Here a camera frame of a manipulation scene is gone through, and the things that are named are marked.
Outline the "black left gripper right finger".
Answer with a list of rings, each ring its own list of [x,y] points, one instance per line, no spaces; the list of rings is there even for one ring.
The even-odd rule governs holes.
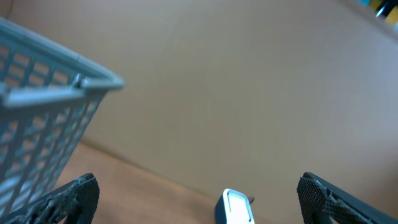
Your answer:
[[[301,176],[297,193],[304,224],[397,224],[397,219],[311,172]]]

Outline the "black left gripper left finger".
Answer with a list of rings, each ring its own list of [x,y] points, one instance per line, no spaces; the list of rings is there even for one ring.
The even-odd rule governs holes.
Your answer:
[[[100,198],[96,177],[86,173],[1,217],[2,224],[90,224]]]

